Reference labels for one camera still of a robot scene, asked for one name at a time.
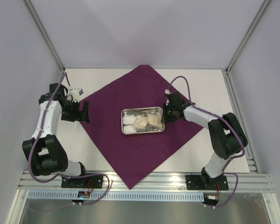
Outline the white cotton pad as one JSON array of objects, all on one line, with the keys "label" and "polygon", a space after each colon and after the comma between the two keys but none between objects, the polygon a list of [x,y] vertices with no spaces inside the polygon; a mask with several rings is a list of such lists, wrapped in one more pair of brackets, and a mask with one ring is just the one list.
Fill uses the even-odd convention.
[{"label": "white cotton pad", "polygon": [[135,121],[135,116],[133,115],[126,115],[122,119],[124,125],[132,125],[134,121]]},{"label": "white cotton pad", "polygon": [[133,125],[127,125],[123,127],[124,133],[126,134],[132,134],[136,133],[136,128]]}]

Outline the steel instrument tray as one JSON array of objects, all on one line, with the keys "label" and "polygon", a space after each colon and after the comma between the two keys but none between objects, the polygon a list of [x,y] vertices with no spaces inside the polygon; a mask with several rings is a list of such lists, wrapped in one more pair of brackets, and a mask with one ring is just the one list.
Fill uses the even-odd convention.
[{"label": "steel instrument tray", "polygon": [[[124,130],[123,130],[123,127],[125,126],[122,122],[122,119],[124,116],[126,115],[133,115],[135,116],[136,118],[136,115],[138,115],[140,112],[143,112],[143,111],[158,111],[161,113],[161,116],[163,114],[163,110],[160,108],[160,107],[147,107],[147,108],[134,108],[134,109],[124,109],[122,112],[121,112],[121,131],[123,134],[127,135],[126,133],[124,133]],[[145,134],[145,133],[161,133],[165,130],[165,125],[164,125],[164,128],[163,130],[159,130],[159,131],[150,131],[150,132],[145,132],[145,131],[140,131],[140,130],[137,130],[136,129],[136,133],[132,133],[132,134]]]}]

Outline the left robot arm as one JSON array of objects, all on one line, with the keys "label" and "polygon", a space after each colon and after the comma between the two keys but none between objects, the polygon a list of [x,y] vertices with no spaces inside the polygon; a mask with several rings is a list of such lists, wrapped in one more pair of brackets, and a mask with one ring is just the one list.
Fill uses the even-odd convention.
[{"label": "left robot arm", "polygon": [[40,116],[32,137],[22,144],[33,177],[62,175],[72,177],[78,187],[88,183],[85,166],[68,159],[57,139],[58,121],[89,123],[88,101],[80,101],[83,89],[50,84],[49,92],[40,96]]}]

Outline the gauze packet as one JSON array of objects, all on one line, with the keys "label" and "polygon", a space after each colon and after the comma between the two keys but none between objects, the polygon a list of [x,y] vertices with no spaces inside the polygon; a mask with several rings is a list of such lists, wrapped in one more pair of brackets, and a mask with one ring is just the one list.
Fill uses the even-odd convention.
[{"label": "gauze packet", "polygon": [[161,118],[158,115],[154,114],[148,114],[147,115],[147,120],[149,125],[155,126],[155,127],[161,127]]},{"label": "gauze packet", "polygon": [[133,126],[134,126],[136,129],[139,129],[139,130],[144,130],[144,129],[146,129],[147,124],[148,124],[148,121],[147,121],[147,118],[146,118],[146,117],[139,117],[139,118],[137,118],[137,119],[133,122]]}]

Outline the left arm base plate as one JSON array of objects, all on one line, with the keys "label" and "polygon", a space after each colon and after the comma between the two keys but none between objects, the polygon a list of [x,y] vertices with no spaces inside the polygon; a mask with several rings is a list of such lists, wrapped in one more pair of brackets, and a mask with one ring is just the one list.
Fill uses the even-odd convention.
[{"label": "left arm base plate", "polygon": [[62,178],[61,188],[101,189],[102,183],[102,175],[92,175],[84,178]]}]

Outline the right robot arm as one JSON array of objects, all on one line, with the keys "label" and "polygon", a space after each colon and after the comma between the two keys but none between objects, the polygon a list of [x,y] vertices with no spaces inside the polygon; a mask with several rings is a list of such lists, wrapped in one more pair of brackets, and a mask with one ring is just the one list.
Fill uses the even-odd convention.
[{"label": "right robot arm", "polygon": [[178,91],[165,90],[165,96],[167,101],[163,104],[163,122],[183,119],[209,130],[214,153],[201,171],[201,183],[206,189],[212,189],[223,177],[229,163],[245,155],[248,141],[236,115],[231,112],[216,115],[198,108],[191,101],[185,102]]}]

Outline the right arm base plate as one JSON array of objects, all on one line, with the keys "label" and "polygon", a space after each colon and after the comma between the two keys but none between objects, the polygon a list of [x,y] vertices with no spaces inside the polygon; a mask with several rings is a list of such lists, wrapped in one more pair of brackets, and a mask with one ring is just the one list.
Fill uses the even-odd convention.
[{"label": "right arm base plate", "polygon": [[206,175],[186,175],[187,190],[229,190],[227,177],[220,175],[216,178],[208,178]]}]

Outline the purple cloth mat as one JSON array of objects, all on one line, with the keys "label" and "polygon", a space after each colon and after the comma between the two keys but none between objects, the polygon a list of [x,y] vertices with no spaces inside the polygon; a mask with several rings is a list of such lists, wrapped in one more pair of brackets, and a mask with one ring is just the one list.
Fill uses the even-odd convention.
[{"label": "purple cloth mat", "polygon": [[90,121],[83,123],[83,128],[129,189],[202,129],[180,119],[166,124],[161,133],[122,133],[121,112],[162,106],[168,85],[151,66],[140,65],[86,98]]}]

